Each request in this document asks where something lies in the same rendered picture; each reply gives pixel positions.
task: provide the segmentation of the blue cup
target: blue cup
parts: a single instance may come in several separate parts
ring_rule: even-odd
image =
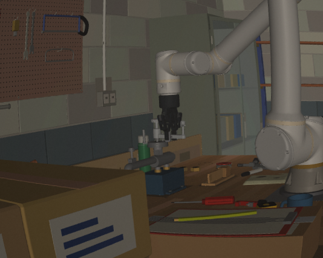
[[[283,201],[280,207],[287,204],[287,207],[304,207],[312,206],[313,196],[311,194],[297,194],[289,196],[286,201]]]

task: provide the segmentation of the green bottle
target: green bottle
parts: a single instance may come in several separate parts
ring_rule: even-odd
[[[151,157],[151,152],[149,151],[148,144],[148,135],[145,135],[145,130],[142,130],[143,135],[138,136],[138,152],[139,152],[139,160],[144,160],[145,158]],[[150,165],[144,166],[140,168],[141,171],[145,173],[152,170]]]

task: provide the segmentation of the robotic arm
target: robotic arm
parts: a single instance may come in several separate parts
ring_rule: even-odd
[[[272,110],[257,135],[256,154],[270,170],[290,169],[285,191],[323,192],[323,118],[301,114],[301,61],[297,3],[301,0],[264,0],[210,53],[176,50],[156,55],[160,129],[168,140],[182,114],[180,76],[225,74],[232,62],[270,27]]]

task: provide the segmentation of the yellow stick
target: yellow stick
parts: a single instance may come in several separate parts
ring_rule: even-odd
[[[239,217],[239,216],[247,216],[247,215],[255,215],[257,214],[256,210],[249,212],[238,212],[238,213],[229,213],[229,214],[221,214],[221,215],[212,215],[212,216],[199,216],[199,217],[186,217],[186,218],[176,218],[175,222],[186,222],[186,221],[199,221],[199,220],[212,220],[212,219],[221,219],[221,218],[231,218],[231,217]]]

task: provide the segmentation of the wooden table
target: wooden table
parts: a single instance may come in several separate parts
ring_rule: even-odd
[[[209,208],[202,204],[172,204],[172,202],[175,201],[200,201],[206,197],[213,196],[234,196],[236,201],[257,201],[259,199],[266,199],[266,197],[280,188],[281,184],[243,185],[249,176],[241,177],[241,174],[252,168],[237,166],[238,163],[251,163],[255,157],[256,156],[253,155],[199,156],[175,165],[174,167],[187,167],[189,169],[184,173],[184,181],[187,188],[169,196],[147,196],[149,217],[167,216],[180,208]],[[201,186],[201,183],[207,180],[207,174],[215,170],[213,163],[223,161],[232,162],[231,173],[235,174],[235,177],[215,187]],[[194,166],[200,167],[200,171],[190,172],[190,168]],[[279,173],[287,173],[288,171],[289,169],[285,171],[263,170],[263,175],[277,175]],[[322,206],[319,247],[313,258],[323,258],[323,201],[315,201],[313,202],[313,205]],[[213,206],[210,208],[242,209],[242,207],[235,207],[234,204]]]

